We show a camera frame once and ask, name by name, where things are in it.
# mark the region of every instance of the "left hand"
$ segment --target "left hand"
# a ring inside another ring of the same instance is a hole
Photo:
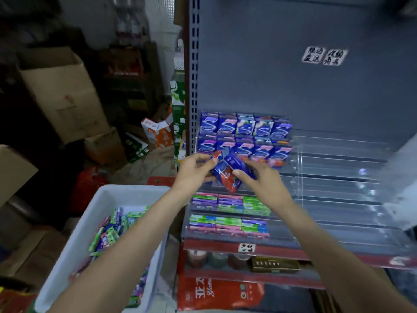
[[[186,200],[190,200],[203,183],[215,181],[216,178],[211,175],[210,170],[216,166],[218,159],[210,158],[211,155],[202,153],[186,157],[181,163],[172,189],[178,189],[186,196]]]

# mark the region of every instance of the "jar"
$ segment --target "jar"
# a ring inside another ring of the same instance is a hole
[[[201,250],[187,250],[187,260],[191,267],[202,268],[207,261],[207,253]]]
[[[222,252],[211,252],[208,256],[208,263],[213,268],[220,269],[227,265],[227,257],[229,256],[229,254]]]
[[[227,265],[236,270],[248,269],[248,260],[250,258],[251,256],[249,255],[230,254],[227,258]]]

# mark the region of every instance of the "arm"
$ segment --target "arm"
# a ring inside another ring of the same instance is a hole
[[[217,160],[197,165],[208,159],[210,155],[202,154],[186,158],[172,188],[62,292],[48,312],[121,312],[174,217],[203,182],[213,180],[206,176]]]
[[[415,306],[355,255],[342,248],[301,206],[294,203],[278,171],[264,163],[247,163],[257,170],[258,180],[241,170],[234,170],[233,174],[250,186],[258,199],[288,225],[343,312],[417,312]]]

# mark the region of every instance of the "white storage bin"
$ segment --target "white storage bin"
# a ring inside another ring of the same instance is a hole
[[[46,312],[60,293],[69,286],[68,277],[90,254],[88,247],[106,216],[111,215],[113,210],[119,206],[123,207],[124,214],[144,211],[147,205],[154,204],[169,189],[167,186],[117,184],[105,185],[98,189],[43,285],[35,302],[36,312]],[[128,308],[123,312],[144,313],[148,309],[164,259],[165,244],[166,237],[151,260],[141,304],[138,308]]]

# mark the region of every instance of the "hand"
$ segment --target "hand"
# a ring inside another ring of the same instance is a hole
[[[215,181],[216,178],[211,175],[210,170],[216,166],[218,159],[210,158],[211,155],[202,153],[186,157],[181,163],[172,189],[178,189],[190,200],[203,183]]]
[[[259,201],[272,210],[291,205],[293,200],[277,170],[257,161],[245,160],[245,163],[256,169],[258,180],[253,180],[242,170],[235,169],[233,174],[255,192]]]

